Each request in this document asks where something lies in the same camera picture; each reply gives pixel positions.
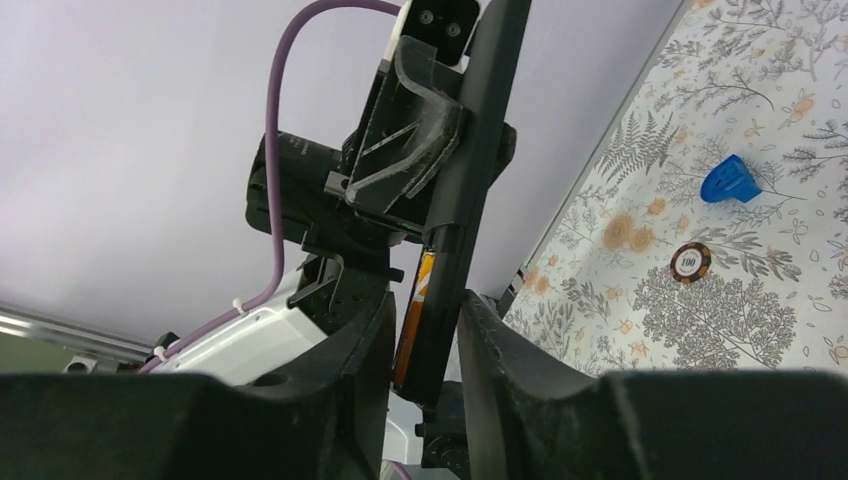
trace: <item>white panel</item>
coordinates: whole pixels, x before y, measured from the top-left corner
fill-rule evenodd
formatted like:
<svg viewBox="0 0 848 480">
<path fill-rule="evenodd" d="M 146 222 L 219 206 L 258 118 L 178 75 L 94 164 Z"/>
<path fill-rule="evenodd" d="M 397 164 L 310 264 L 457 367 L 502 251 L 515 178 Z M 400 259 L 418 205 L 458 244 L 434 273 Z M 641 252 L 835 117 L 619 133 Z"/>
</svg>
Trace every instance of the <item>white panel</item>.
<svg viewBox="0 0 848 480">
<path fill-rule="evenodd" d="M 261 290 L 271 246 L 244 221 L 245 186 L 275 45 L 307 3 L 0 3 L 0 302 L 149 340 Z M 470 286 L 506 286 L 679 3 L 534 2 L 509 110 L 519 149 Z M 308 26 L 281 128 L 339 145 L 391 27 L 359 11 Z M 287 252 L 289 268 L 303 258 Z M 399 248 L 397 266 L 416 254 Z"/>
</svg>

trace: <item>black and white poker chip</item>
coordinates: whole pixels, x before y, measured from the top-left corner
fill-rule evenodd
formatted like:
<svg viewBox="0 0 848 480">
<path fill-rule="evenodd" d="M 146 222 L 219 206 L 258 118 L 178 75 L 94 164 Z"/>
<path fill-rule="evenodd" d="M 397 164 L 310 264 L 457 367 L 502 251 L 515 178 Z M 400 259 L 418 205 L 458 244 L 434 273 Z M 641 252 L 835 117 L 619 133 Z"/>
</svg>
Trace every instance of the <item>black and white poker chip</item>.
<svg viewBox="0 0 848 480">
<path fill-rule="evenodd" d="M 687 243 L 671 257 L 671 276 L 680 283 L 700 280 L 710 271 L 710 249 L 702 243 Z"/>
</svg>

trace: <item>floral tablecloth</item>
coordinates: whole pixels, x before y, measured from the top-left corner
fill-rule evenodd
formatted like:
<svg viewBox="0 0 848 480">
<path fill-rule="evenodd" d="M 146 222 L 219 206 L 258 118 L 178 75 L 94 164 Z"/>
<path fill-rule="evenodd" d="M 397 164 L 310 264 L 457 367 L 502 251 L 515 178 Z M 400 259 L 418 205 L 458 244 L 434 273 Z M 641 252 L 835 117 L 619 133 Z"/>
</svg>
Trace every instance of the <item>floral tablecloth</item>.
<svg viewBox="0 0 848 480">
<path fill-rule="evenodd" d="M 848 0 L 698 0 L 505 322 L 611 369 L 848 373 Z M 763 193 L 706 204 L 741 156 Z M 669 269 L 709 247 L 691 284 Z"/>
</svg>

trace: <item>screw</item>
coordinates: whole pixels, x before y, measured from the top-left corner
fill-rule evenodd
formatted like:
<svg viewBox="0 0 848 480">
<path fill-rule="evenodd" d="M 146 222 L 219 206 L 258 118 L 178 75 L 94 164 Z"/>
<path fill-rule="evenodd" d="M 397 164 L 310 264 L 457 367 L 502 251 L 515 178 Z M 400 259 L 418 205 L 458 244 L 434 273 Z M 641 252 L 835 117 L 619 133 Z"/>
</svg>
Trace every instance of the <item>screw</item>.
<svg viewBox="0 0 848 480">
<path fill-rule="evenodd" d="M 424 10 L 423 12 L 421 12 L 421 16 L 418 17 L 418 19 L 421 20 L 421 23 L 423 23 L 424 25 L 429 25 L 433 23 L 433 12 L 431 12 L 430 10 Z"/>
<path fill-rule="evenodd" d="M 450 25 L 448 25 L 448 36 L 449 37 L 456 37 L 456 36 L 459 35 L 460 32 L 462 32 L 462 29 L 459 28 L 459 25 L 457 25 L 455 23 L 451 23 Z"/>
</svg>

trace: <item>cable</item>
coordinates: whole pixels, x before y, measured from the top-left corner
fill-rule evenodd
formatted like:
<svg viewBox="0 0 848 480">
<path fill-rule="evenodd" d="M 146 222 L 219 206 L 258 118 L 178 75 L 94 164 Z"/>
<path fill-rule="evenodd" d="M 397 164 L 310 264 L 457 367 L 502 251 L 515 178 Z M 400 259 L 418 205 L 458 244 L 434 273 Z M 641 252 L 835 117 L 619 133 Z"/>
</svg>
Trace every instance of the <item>cable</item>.
<svg viewBox="0 0 848 480">
<path fill-rule="evenodd" d="M 280 90 L 283 82 L 283 72 L 286 67 L 289 52 L 291 52 L 297 34 L 310 20 L 321 13 L 336 8 L 364 8 L 366 10 L 374 10 L 377 12 L 387 13 L 397 16 L 400 7 L 391 3 L 386 3 L 381 0 L 317 0 L 303 8 L 292 19 L 289 26 L 286 27 L 283 36 L 280 37 L 280 42 L 277 44 L 277 51 L 274 53 L 274 62 L 271 64 L 271 79 L 268 82 L 268 103 L 265 106 L 265 169 L 268 178 L 268 210 L 270 211 L 271 219 L 271 242 L 274 247 L 274 273 L 271 276 L 271 281 L 268 286 L 259 295 L 244 303 L 243 309 L 246 311 L 265 303 L 277 291 L 280 282 L 283 279 L 286 260 L 285 251 L 283 250 L 283 225 L 282 225 L 282 206 L 280 202 L 280 165 L 279 165 L 279 149 L 277 144 L 278 119 L 280 114 Z M 164 352 L 164 357 L 170 358 L 177 353 L 180 353 L 202 338 L 209 332 L 218 327 L 239 318 L 241 313 L 239 309 L 233 308 L 223 315 L 215 318 L 211 322 L 203 325 L 194 332 L 180 339 L 174 346 L 168 348 Z M 138 373 L 147 373 L 162 364 L 159 357 L 154 357 L 145 365 L 143 365 Z"/>
<path fill-rule="evenodd" d="M 406 468 L 404 468 L 403 465 L 398 462 L 395 462 L 394 460 L 387 460 L 387 462 L 395 468 L 395 471 L 398 473 L 398 475 L 400 475 L 400 478 L 402 478 L 403 480 L 412 480 L 412 476 L 409 474 L 409 472 L 406 471 Z"/>
</svg>

